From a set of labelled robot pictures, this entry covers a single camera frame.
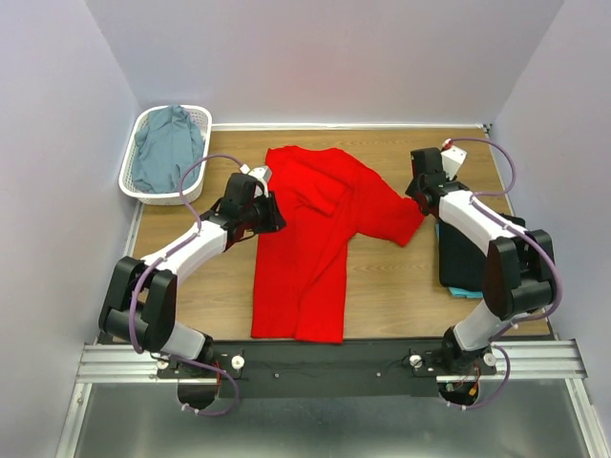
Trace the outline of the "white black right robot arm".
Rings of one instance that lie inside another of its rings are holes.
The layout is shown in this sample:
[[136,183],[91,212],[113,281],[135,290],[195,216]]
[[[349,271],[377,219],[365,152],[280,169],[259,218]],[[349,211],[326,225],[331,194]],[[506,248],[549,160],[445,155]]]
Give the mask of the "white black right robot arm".
[[482,358],[509,328],[551,314],[562,299],[550,235],[504,218],[458,181],[466,156],[451,142],[412,151],[406,190],[423,215],[451,225],[485,257],[481,302],[445,332],[436,353],[443,370],[452,374]]

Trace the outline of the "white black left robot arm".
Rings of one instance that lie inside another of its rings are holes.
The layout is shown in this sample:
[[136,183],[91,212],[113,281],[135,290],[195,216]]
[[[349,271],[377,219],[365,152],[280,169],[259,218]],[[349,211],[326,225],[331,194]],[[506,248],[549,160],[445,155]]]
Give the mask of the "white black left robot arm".
[[120,259],[98,318],[99,329],[131,343],[137,352],[179,358],[192,377],[214,361],[213,339],[176,318],[178,289],[205,262],[251,236],[285,228],[271,169],[242,169],[227,181],[224,195],[181,237],[142,259]]

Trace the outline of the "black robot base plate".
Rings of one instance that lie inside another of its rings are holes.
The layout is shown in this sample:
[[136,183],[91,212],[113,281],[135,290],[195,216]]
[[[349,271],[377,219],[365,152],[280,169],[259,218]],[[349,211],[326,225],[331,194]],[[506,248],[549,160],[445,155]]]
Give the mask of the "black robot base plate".
[[203,386],[204,379],[211,378],[220,385],[221,397],[238,394],[245,400],[465,395],[479,377],[496,373],[490,348],[460,356],[435,338],[350,339],[341,344],[218,341],[206,361],[226,371],[236,384],[177,362],[159,374],[179,379],[179,394],[189,398],[213,394]]

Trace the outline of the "red t shirt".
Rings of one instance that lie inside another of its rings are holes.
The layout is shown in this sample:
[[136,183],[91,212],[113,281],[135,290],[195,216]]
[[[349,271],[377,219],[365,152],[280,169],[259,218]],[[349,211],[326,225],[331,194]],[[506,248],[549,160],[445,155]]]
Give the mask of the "red t shirt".
[[286,226],[258,237],[251,335],[339,344],[349,241],[362,234],[405,246],[424,217],[343,150],[284,146],[265,163]]

